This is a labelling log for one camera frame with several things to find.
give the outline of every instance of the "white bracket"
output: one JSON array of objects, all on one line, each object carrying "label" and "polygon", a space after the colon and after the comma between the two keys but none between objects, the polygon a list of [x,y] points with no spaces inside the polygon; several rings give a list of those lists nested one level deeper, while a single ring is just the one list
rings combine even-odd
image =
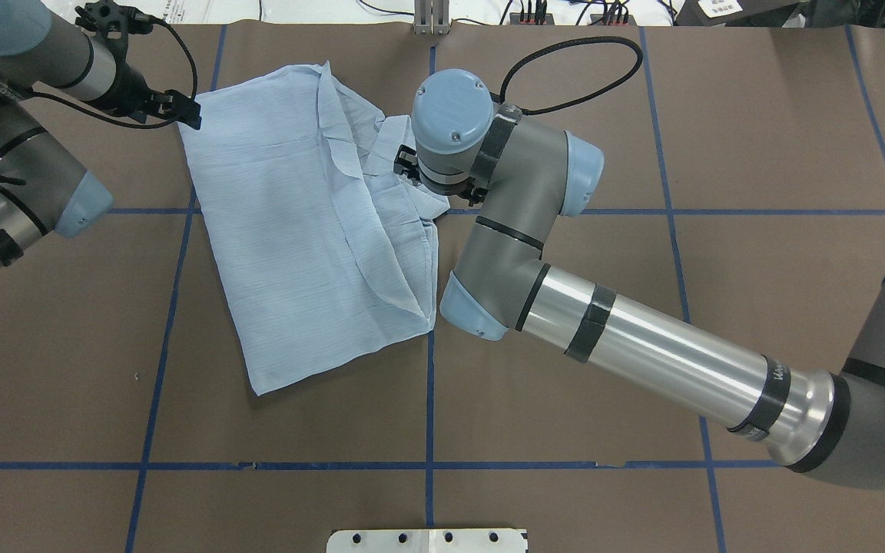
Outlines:
[{"label": "white bracket", "polygon": [[449,34],[449,0],[415,0],[415,34]]},{"label": "white bracket", "polygon": [[528,532],[513,528],[338,531],[326,553],[528,553]]}]

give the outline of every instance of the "folded shirt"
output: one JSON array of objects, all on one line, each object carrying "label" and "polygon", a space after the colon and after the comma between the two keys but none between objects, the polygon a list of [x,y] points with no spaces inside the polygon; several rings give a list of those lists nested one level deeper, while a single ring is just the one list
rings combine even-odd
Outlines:
[{"label": "folded shirt", "polygon": [[393,173],[408,116],[330,64],[197,101],[203,128],[180,134],[257,395],[433,328],[449,201]]}]

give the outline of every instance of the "blue tape line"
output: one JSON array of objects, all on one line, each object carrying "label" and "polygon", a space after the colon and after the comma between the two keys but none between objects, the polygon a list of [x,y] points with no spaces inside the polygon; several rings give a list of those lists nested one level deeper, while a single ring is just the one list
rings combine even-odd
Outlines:
[{"label": "blue tape line", "polygon": [[885,210],[673,209],[677,216],[885,216]]},{"label": "blue tape line", "polygon": [[214,60],[214,76],[210,78],[210,89],[217,90],[217,78],[220,77],[220,60],[224,59],[224,42],[227,41],[227,25],[220,26],[220,35],[217,39],[217,59]]},{"label": "blue tape line", "polygon": [[740,461],[720,461],[713,459],[713,469],[780,469],[781,466],[770,459],[740,459]]},{"label": "blue tape line", "polygon": [[[439,461],[433,470],[666,470],[666,469],[779,469],[769,459],[715,459],[706,461],[630,461],[624,465],[599,465],[593,461]],[[0,462],[0,470],[140,470],[141,462]],[[426,470],[421,461],[373,462],[148,462],[148,472],[235,472],[274,470],[275,472],[364,472],[364,470]]]},{"label": "blue tape line", "polygon": [[709,422],[698,417],[699,431],[702,434],[702,451],[705,452],[705,473],[709,480],[709,497],[712,500],[712,518],[716,524],[716,543],[719,553],[726,553],[726,532],[723,529],[723,508],[719,504],[719,486],[716,484],[716,468],[712,461],[712,445],[709,442]]},{"label": "blue tape line", "polygon": [[[661,123],[658,120],[658,105],[654,96],[654,80],[651,77],[651,61],[647,47],[647,34],[644,28],[640,31],[640,47],[644,52],[644,77],[647,83],[647,98],[651,108],[651,123],[654,126],[654,144],[658,151],[658,168],[661,172],[661,191],[665,196],[665,207],[668,211],[668,234],[671,236],[671,254],[675,256],[675,276],[678,279],[678,298],[681,299],[681,317],[691,323],[691,311],[688,310],[688,291],[685,287],[684,270],[681,266],[681,250],[678,249],[678,230],[675,228],[675,206],[671,202],[671,188],[668,186],[668,165],[665,164],[665,152],[661,143]],[[702,437],[702,451],[705,454],[706,475],[709,478],[709,498],[712,503],[712,518],[716,528],[716,540],[719,553],[726,553],[726,538],[723,531],[723,514],[719,505],[719,489],[716,486],[716,470],[712,465],[712,449],[709,444],[709,428],[705,417],[698,418]]]},{"label": "blue tape line", "polygon": [[[459,209],[452,207],[446,211],[450,216],[476,216],[477,207]],[[582,211],[583,216],[839,216],[839,217],[885,217],[885,210],[770,210],[732,207],[731,209],[706,209],[706,207],[590,207]]]},{"label": "blue tape line", "polygon": [[138,462],[0,462],[0,470],[138,470]]},{"label": "blue tape line", "polygon": [[436,331],[429,331],[426,373],[426,528],[436,525],[433,463],[436,461]]},{"label": "blue tape line", "polygon": [[853,56],[853,68],[856,69],[856,79],[860,82],[860,92],[863,94],[863,102],[867,106],[867,114],[870,115],[870,123],[873,133],[876,135],[876,143],[879,144],[879,151],[883,155],[883,164],[885,164],[885,140],[883,133],[879,129],[879,122],[876,121],[876,115],[873,112],[872,101],[870,100],[870,92],[867,91],[867,83],[863,79],[863,68],[860,67],[860,56],[856,52],[856,41],[853,39],[853,29],[846,25],[846,41],[849,42],[849,52]]},{"label": "blue tape line", "polygon": [[671,204],[671,189],[668,188],[668,165],[665,162],[664,147],[661,146],[661,124],[658,121],[658,105],[654,97],[654,80],[651,77],[651,61],[647,52],[647,35],[640,31],[640,47],[644,52],[644,78],[647,81],[647,99],[651,108],[651,123],[654,127],[654,146],[658,153],[658,168],[661,173],[661,192],[665,196],[665,211],[668,216],[668,235],[671,236],[671,252],[675,255],[675,276],[678,278],[678,296],[681,298],[681,318],[691,323],[688,312],[688,294],[685,292],[684,272],[681,270],[681,250],[678,249],[678,231],[675,229],[674,206]]},{"label": "blue tape line", "polygon": [[108,211],[109,216],[186,216],[200,213],[199,207],[193,210],[189,207],[112,207]]},{"label": "blue tape line", "polygon": [[[220,38],[217,40],[217,58],[214,59],[214,77],[210,81],[210,89],[217,90],[217,77],[220,75],[221,59],[224,58],[224,42],[227,38],[227,25],[220,26]],[[132,503],[132,518],[129,519],[128,536],[125,539],[125,553],[132,553],[134,549],[134,536],[138,529],[138,514],[141,512],[141,500],[145,493],[145,476],[148,472],[148,459],[152,452],[152,437],[155,434],[155,420],[159,413],[159,399],[162,393],[162,382],[166,373],[166,361],[169,358],[169,336],[173,332],[173,323],[176,319],[176,305],[180,296],[180,280],[183,276],[183,262],[187,256],[187,246],[190,243],[190,229],[193,227],[194,207],[197,204],[197,189],[190,188],[190,202],[187,203],[187,219],[183,225],[183,238],[180,240],[180,255],[176,261],[176,274],[173,276],[173,291],[169,296],[169,312],[166,314],[166,326],[162,333],[162,347],[159,351],[159,367],[155,373],[155,384],[152,389],[152,403],[148,412],[148,424],[145,426],[145,441],[141,451],[141,467],[138,469],[136,483],[136,495]]]}]

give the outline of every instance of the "black mount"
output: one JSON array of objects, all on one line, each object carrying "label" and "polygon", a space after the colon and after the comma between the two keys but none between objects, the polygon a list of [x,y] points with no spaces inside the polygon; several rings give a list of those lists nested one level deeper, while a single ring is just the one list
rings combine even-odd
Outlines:
[{"label": "black mount", "polygon": [[153,15],[145,14],[132,6],[119,6],[113,0],[89,2],[84,7],[75,8],[77,20],[74,23],[108,47],[117,66],[117,77],[111,94],[88,102],[116,117],[130,117],[138,123],[145,122],[145,116],[157,119],[172,119],[200,129],[200,105],[179,91],[159,92],[151,90],[141,75],[129,67],[126,58],[129,50],[129,35],[148,35],[155,25],[164,25]]},{"label": "black mount", "polygon": [[484,203],[487,198],[487,189],[473,185],[473,178],[467,178],[456,184],[442,184],[428,178],[419,169],[418,154],[411,147],[401,144],[398,154],[394,157],[394,174],[403,176],[415,183],[425,184],[426,188],[443,196],[457,196],[470,202],[470,207]]}]

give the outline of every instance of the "table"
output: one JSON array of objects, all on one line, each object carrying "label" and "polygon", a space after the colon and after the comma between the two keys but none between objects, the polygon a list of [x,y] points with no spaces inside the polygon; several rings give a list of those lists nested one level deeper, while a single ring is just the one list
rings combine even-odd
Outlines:
[{"label": "table", "polygon": [[[600,28],[181,29],[201,90],[330,60],[386,113],[432,71],[496,87]],[[885,272],[885,31],[625,28],[617,91],[547,116],[607,155],[545,258],[797,369],[838,371]],[[522,71],[554,104],[621,48]],[[133,42],[154,87],[171,38]],[[435,332],[255,398],[175,129],[27,108],[105,182],[108,217],[0,270],[0,551],[322,551],[338,528],[512,525],[534,551],[885,551],[885,493],[759,445],[518,333]],[[439,220],[440,284],[472,210]]]}]

